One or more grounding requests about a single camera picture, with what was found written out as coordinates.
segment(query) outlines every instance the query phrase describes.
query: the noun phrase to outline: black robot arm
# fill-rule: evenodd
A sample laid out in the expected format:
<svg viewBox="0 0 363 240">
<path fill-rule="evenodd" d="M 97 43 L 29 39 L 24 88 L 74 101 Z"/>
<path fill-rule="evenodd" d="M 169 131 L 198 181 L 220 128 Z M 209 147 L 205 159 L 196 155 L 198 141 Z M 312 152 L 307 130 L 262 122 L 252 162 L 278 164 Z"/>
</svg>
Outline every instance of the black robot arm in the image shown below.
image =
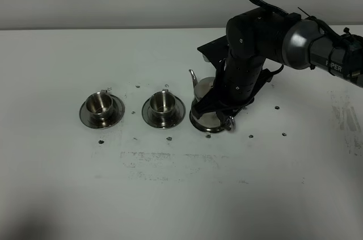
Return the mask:
<svg viewBox="0 0 363 240">
<path fill-rule="evenodd" d="M 363 84 L 363 38 L 349 30 L 339 36 L 325 22 L 250 0 L 259 7 L 227 23 L 226 36 L 198 50 L 216 68 L 213 88 L 194 106 L 200 118 L 216 112 L 221 122 L 254 101 L 254 96 L 283 65 L 294 69 L 322 68 L 332 75 Z M 278 71 L 262 69 L 265 59 L 281 63 Z"/>
</svg>

